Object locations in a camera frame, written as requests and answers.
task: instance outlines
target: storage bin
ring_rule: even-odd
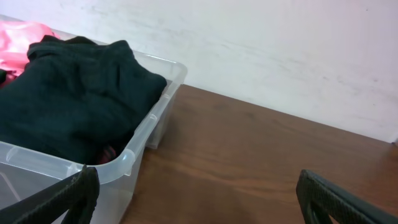
[[[115,160],[94,166],[101,184],[91,223],[119,223],[131,201],[145,146],[157,148],[167,127],[175,94],[187,68],[181,63],[134,52],[138,62],[168,82],[160,100]],[[0,209],[81,170],[83,164],[0,142]]]

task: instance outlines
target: pink fabric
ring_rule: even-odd
[[[40,42],[44,35],[59,36],[37,22],[0,21],[0,69],[7,71],[7,81],[18,77],[29,62],[29,45]]]

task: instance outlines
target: wooden table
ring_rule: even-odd
[[[182,86],[122,223],[303,223],[302,169],[398,216],[395,146]]]

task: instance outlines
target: white wall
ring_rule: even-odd
[[[398,136],[396,0],[0,0],[184,63],[187,85],[383,141]]]

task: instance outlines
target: folded garment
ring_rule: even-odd
[[[29,45],[40,42],[44,35],[59,38],[49,27],[37,22],[0,21],[0,69],[7,71],[3,85],[24,71],[29,62],[26,57]]]
[[[24,73],[0,89],[0,141],[79,163],[120,149],[167,84],[123,40],[45,36],[27,54]]]

